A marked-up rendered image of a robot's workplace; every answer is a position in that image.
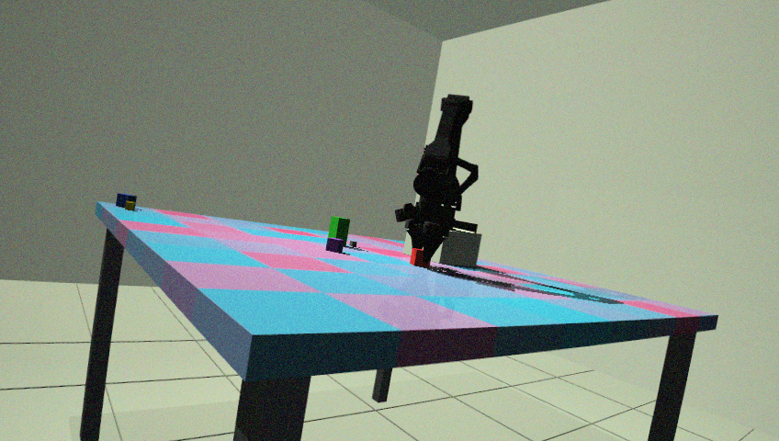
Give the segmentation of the red block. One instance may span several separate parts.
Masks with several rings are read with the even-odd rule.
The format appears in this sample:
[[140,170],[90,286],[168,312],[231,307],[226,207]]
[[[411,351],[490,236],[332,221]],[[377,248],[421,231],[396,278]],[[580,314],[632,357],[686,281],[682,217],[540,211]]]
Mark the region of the red block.
[[430,268],[430,261],[426,264],[423,262],[423,250],[422,249],[416,249],[412,248],[412,256],[410,264],[413,266],[421,266],[421,267],[428,267]]

